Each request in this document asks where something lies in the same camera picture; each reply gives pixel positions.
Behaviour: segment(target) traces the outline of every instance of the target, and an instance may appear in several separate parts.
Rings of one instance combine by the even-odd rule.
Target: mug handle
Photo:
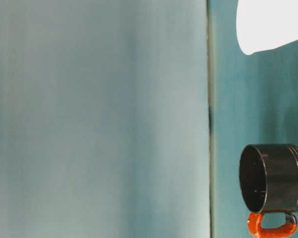
[[[285,213],[286,222],[278,228],[264,229],[261,227],[264,214],[250,213],[247,225],[255,238],[284,238],[289,237],[297,230],[297,218],[292,213]]]

